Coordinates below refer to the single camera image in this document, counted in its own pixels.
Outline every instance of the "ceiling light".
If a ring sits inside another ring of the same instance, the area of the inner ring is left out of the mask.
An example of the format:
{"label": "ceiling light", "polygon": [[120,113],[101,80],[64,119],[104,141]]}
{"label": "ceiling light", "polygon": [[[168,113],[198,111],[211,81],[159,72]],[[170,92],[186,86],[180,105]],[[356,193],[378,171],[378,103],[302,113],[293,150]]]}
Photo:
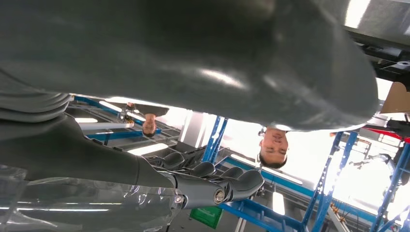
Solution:
{"label": "ceiling light", "polygon": [[369,4],[370,0],[350,0],[346,13],[345,26],[358,28]]}
{"label": "ceiling light", "polygon": [[76,117],[75,121],[78,123],[92,123],[92,122],[98,122],[95,118],[90,118],[90,117]]}
{"label": "ceiling light", "polygon": [[185,118],[184,130],[182,131],[181,135],[181,142],[183,143],[185,140],[185,135],[187,134],[188,127],[190,125],[192,118],[192,110],[188,110],[187,117]]}
{"label": "ceiling light", "polygon": [[270,168],[262,167],[262,169],[265,170],[265,171],[267,171],[267,172],[270,172],[270,173],[272,173],[272,174],[274,174],[274,175],[277,175],[277,176],[279,176],[279,177],[282,177],[282,178],[284,178],[284,179],[287,179],[287,180],[290,180],[290,181],[292,181],[292,182],[295,182],[295,183],[297,183],[297,184],[300,184],[300,185],[303,184],[303,182],[300,181],[300,180],[298,180],[298,179],[295,179],[295,178],[293,178],[293,177],[291,177],[291,176],[288,176],[288,175],[285,175],[285,174],[283,174],[283,173],[277,172],[277,171],[272,170],[272,169],[270,169]]}
{"label": "ceiling light", "polygon": [[250,160],[248,160],[248,159],[246,159],[246,158],[240,157],[240,156],[235,155],[235,154],[231,154],[231,157],[234,158],[235,160],[239,160],[239,161],[242,161],[242,162],[247,163],[247,164],[249,164],[249,165],[252,165],[253,167],[256,167],[256,163],[255,163],[255,162],[252,162],[252,161],[250,161]]}
{"label": "ceiling light", "polygon": [[159,151],[159,150],[166,149],[166,148],[168,148],[168,145],[166,144],[154,144],[150,146],[144,146],[144,147],[132,149],[132,150],[129,150],[128,152],[136,156],[141,156],[144,154],[148,154],[148,153]]}
{"label": "ceiling light", "polygon": [[137,100],[137,99],[132,99],[132,98],[123,98],[123,97],[112,97],[112,98],[107,98],[105,100],[107,102],[116,102],[116,103],[124,103],[124,104],[127,104],[127,103],[131,102],[131,103],[135,103],[135,104],[153,105],[153,106],[159,106],[159,107],[165,107],[165,108],[170,108],[171,107],[171,106],[168,106],[168,105],[153,103],[153,102],[149,102],[149,101]]}
{"label": "ceiling light", "polygon": [[285,215],[285,202],[283,195],[278,192],[272,193],[272,210],[280,215]]}
{"label": "ceiling light", "polygon": [[128,116],[131,116],[131,117],[133,117],[133,118],[135,118],[135,119],[138,119],[138,120],[140,120],[140,121],[145,122],[145,118],[143,118],[143,117],[141,117],[141,116],[138,116],[138,115],[136,115],[136,114],[133,114],[133,113],[131,113],[131,112],[127,112],[127,115],[128,115]]}
{"label": "ceiling light", "polygon": [[106,102],[106,101],[100,101],[99,103],[100,103],[101,105],[106,106],[106,107],[108,107],[108,108],[110,108],[110,109],[113,109],[113,110],[115,110],[115,111],[118,111],[118,112],[121,112],[121,111],[122,111],[121,108],[119,108],[119,107],[117,107],[117,106],[115,106],[115,105],[113,105],[113,104],[110,104],[110,103],[108,103],[108,102]]}

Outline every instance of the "blue metal frame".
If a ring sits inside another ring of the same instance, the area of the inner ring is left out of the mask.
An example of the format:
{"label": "blue metal frame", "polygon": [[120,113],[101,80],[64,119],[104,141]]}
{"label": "blue metal frame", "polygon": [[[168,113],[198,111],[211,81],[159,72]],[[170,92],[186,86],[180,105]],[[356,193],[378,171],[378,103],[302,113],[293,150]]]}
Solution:
{"label": "blue metal frame", "polygon": [[404,220],[403,227],[401,228],[400,232],[410,232],[410,211],[407,215],[407,219]]}
{"label": "blue metal frame", "polygon": [[318,184],[316,185],[315,191],[313,193],[312,199],[310,200],[309,206],[307,207],[305,216],[303,217],[302,220],[302,224],[304,226],[307,226],[308,221],[312,215],[313,212],[313,207],[315,206],[316,200],[319,196],[322,196],[322,194],[320,193],[321,189],[323,190],[324,187],[324,181],[326,180],[326,173],[327,173],[327,169],[330,166],[330,162],[332,161],[333,158],[333,154],[336,152],[337,146],[339,146],[340,143],[340,139],[342,138],[343,132],[339,132],[336,134],[336,137],[333,141],[333,145],[332,148],[330,150],[330,155],[327,158],[326,164],[324,165],[324,169],[322,172],[322,175],[318,181]]}
{"label": "blue metal frame", "polygon": [[[94,101],[94,100],[91,100],[91,99],[89,99],[89,98],[74,96],[74,100],[79,101],[79,102],[85,102],[85,103],[87,103],[87,104],[89,104],[89,105],[92,105],[92,106],[96,106],[96,107],[98,107],[98,108],[100,108],[100,109],[102,109],[102,110],[104,110],[104,111],[107,111],[107,112],[112,113],[112,114],[115,114],[115,115],[118,115],[118,114],[119,114],[118,111],[115,111],[115,110],[110,109],[110,108],[108,108],[108,107],[106,107],[106,106],[104,106],[104,105],[101,105],[100,103],[98,103],[98,102],[96,102],[96,101]],[[142,124],[144,123],[143,121],[138,120],[138,119],[135,119],[135,118],[133,118],[133,121],[134,121],[136,124],[140,125],[140,126],[142,126]]]}
{"label": "blue metal frame", "polygon": [[208,145],[206,146],[204,156],[202,157],[202,162],[211,161],[212,159],[212,155],[213,155],[212,151],[216,145],[218,138],[221,137],[221,135],[219,135],[218,138],[215,138],[215,135],[217,134],[219,122],[220,122],[220,116],[217,116],[217,118],[215,119],[214,128],[212,129],[211,137],[209,137]]}
{"label": "blue metal frame", "polygon": [[409,158],[410,158],[409,152],[410,152],[410,144],[405,144],[403,152],[401,153],[400,159],[398,160],[395,172],[393,174],[392,182],[388,190],[386,191],[386,194],[383,198],[383,203],[381,204],[377,212],[376,220],[373,223],[370,229],[370,232],[376,232],[379,229],[383,215],[386,213],[387,206],[389,205],[395,193],[396,187],[398,185],[398,181],[401,178],[401,175],[403,173],[403,169],[406,166],[407,162],[409,161]]}
{"label": "blue metal frame", "polygon": [[[223,163],[225,163],[225,162],[230,164],[230,165],[242,168],[245,171],[254,169],[254,167],[250,166],[249,164],[243,163],[243,162],[241,162],[239,160],[236,160],[236,159],[233,159],[231,157],[226,157],[223,161],[221,161],[219,163],[219,165],[223,165]],[[262,174],[263,178],[268,179],[268,180],[273,180],[274,183],[277,183],[277,184],[282,185],[286,188],[292,189],[292,190],[294,190],[294,191],[296,191],[300,194],[303,194],[307,197],[313,197],[313,195],[314,195],[314,191],[312,191],[312,190],[310,190],[306,187],[303,187],[303,186],[301,186],[297,183],[294,183],[290,180],[283,179],[279,176],[271,174],[271,173],[269,173],[265,170],[262,170],[261,174]],[[376,218],[373,214],[368,213],[367,211],[361,210],[359,208],[356,208],[354,206],[351,206],[349,204],[339,203],[339,202],[337,204],[340,205],[339,208],[343,208],[345,211],[350,212],[351,215],[358,216],[359,218],[362,218],[364,220],[373,222]]]}
{"label": "blue metal frame", "polygon": [[[305,214],[305,217],[302,222],[299,222],[288,216],[279,215],[275,213],[272,209],[267,208],[266,206],[258,204],[256,202],[253,202],[249,199],[246,199],[240,202],[224,203],[220,206],[220,208],[225,209],[229,211],[230,213],[235,214],[245,220],[248,220],[262,228],[265,228],[268,231],[272,231],[272,232],[285,231],[286,227],[291,227],[292,229],[295,229],[299,232],[303,232],[303,231],[306,231],[306,225],[312,214],[313,206],[315,205],[316,200],[319,198],[320,202],[319,202],[317,217],[316,217],[315,225],[313,226],[312,231],[314,232],[320,231],[323,225],[325,216],[327,214],[327,209],[329,208],[330,202],[332,201],[332,195],[333,195],[333,189],[335,187],[335,183],[337,181],[337,178],[341,170],[344,168],[344,166],[347,163],[347,160],[350,155],[350,151],[357,138],[357,133],[351,132],[348,142],[346,143],[346,147],[345,147],[343,157],[339,165],[339,169],[337,170],[337,173],[336,173],[336,179],[332,181],[332,186],[329,192],[325,194],[323,191],[324,191],[324,186],[326,182],[326,174],[328,173],[329,165],[337,149],[337,146],[340,142],[342,134],[343,134],[342,132],[339,132],[335,137],[329,158],[326,162],[326,166],[323,170],[323,174],[317,184],[315,191],[311,191],[303,186],[300,186],[299,184],[296,184],[292,181],[275,176],[264,170],[261,171],[261,174],[264,178],[271,179],[273,182],[277,184],[286,186],[288,188],[296,190],[307,196],[312,196],[307,213]],[[231,157],[226,157],[218,165],[222,165],[224,162],[233,164],[234,166],[240,167],[245,170],[254,169],[254,167],[251,167],[250,165],[242,163],[241,161],[235,160]],[[348,205],[346,205],[346,209],[349,211],[355,211],[355,208],[348,206]],[[365,211],[357,210],[357,215],[361,215],[361,218],[364,218],[366,220],[374,220],[374,216]]]}
{"label": "blue metal frame", "polygon": [[[340,138],[341,138],[341,132],[337,133],[337,136],[338,135],[340,135],[340,137],[336,138],[336,139],[339,140],[338,141],[338,143],[339,143]],[[322,179],[319,180],[319,183],[321,183],[321,182],[323,183],[322,184],[322,189],[321,190],[316,189],[316,191],[319,191],[319,194],[321,195],[321,199],[319,201],[319,207],[318,207],[318,211],[317,211],[317,215],[316,215],[315,224],[313,225],[313,228],[312,228],[312,232],[319,232],[321,230],[322,226],[323,226],[323,223],[324,223],[324,220],[325,220],[326,214],[327,214],[327,209],[329,208],[330,202],[332,201],[332,196],[333,196],[333,191],[335,189],[335,184],[337,182],[337,179],[340,175],[341,170],[343,170],[343,168],[346,166],[347,160],[350,156],[350,151],[353,148],[354,143],[356,142],[356,138],[357,138],[357,133],[356,132],[350,132],[349,139],[346,143],[346,146],[345,146],[345,149],[344,149],[344,152],[343,152],[342,160],[340,161],[339,168],[336,172],[336,179],[334,181],[332,181],[332,187],[330,188],[330,190],[327,194],[325,193],[325,182],[329,181],[326,177],[327,176],[327,169],[329,168],[329,166],[325,167],[325,169],[324,169],[325,178],[323,180]],[[330,157],[333,156],[335,150],[336,150],[336,148],[332,147]],[[314,204],[315,201],[316,200],[312,199],[310,201],[310,204],[311,203]],[[303,220],[302,224],[304,226],[307,226],[307,222],[305,222],[305,218],[303,218],[303,219],[304,220]]]}
{"label": "blue metal frame", "polygon": [[[155,133],[161,133],[161,129],[156,129]],[[86,135],[90,139],[98,139],[101,141],[104,140],[112,140],[112,139],[126,139],[132,137],[140,137],[143,136],[142,130],[137,131],[127,131],[127,132],[107,132],[107,133],[98,133],[98,134],[87,134]]]}
{"label": "blue metal frame", "polygon": [[219,207],[270,232],[284,232],[283,228],[286,227],[302,231],[302,225],[298,220],[275,213],[272,209],[250,199],[223,203]]}
{"label": "blue metal frame", "polygon": [[215,143],[215,146],[212,148],[212,151],[211,151],[211,160],[210,160],[211,163],[215,163],[215,160],[218,156],[220,144],[222,142],[223,133],[225,132],[225,128],[227,124],[228,124],[228,119],[225,118],[223,120],[222,126],[219,131],[219,137]]}

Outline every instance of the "dark hair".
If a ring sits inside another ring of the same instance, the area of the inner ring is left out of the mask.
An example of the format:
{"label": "dark hair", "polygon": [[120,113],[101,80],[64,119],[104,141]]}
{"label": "dark hair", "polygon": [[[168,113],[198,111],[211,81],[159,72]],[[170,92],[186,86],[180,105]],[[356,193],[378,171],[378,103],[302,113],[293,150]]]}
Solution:
{"label": "dark hair", "polygon": [[263,167],[268,167],[268,168],[281,168],[286,164],[286,161],[288,161],[288,157],[286,157],[285,161],[283,163],[266,163],[262,155],[259,153],[259,161],[261,162]]}
{"label": "dark hair", "polygon": [[142,134],[144,134],[144,135],[145,135],[146,137],[148,137],[148,138],[151,138],[152,136],[155,135],[155,132],[154,132],[154,133],[147,134],[147,133],[145,133],[144,131],[142,131]]}

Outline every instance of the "transparent plastic cover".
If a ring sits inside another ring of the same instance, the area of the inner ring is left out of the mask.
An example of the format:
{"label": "transparent plastic cover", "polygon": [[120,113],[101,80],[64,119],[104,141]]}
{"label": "transparent plastic cover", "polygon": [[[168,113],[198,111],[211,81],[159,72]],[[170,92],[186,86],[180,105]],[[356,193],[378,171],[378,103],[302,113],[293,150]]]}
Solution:
{"label": "transparent plastic cover", "polygon": [[0,165],[1,231],[157,231],[184,201],[174,188],[68,177],[26,181],[25,174]]}

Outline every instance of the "white pipe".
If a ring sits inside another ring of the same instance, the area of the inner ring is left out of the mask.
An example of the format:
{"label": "white pipe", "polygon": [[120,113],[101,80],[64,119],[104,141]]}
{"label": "white pipe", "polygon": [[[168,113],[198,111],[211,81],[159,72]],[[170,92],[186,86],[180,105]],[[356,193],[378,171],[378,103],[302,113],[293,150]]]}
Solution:
{"label": "white pipe", "polygon": [[103,129],[119,129],[133,127],[133,123],[111,123],[111,122],[98,122],[98,123],[78,123],[83,131],[89,130],[103,130]]}

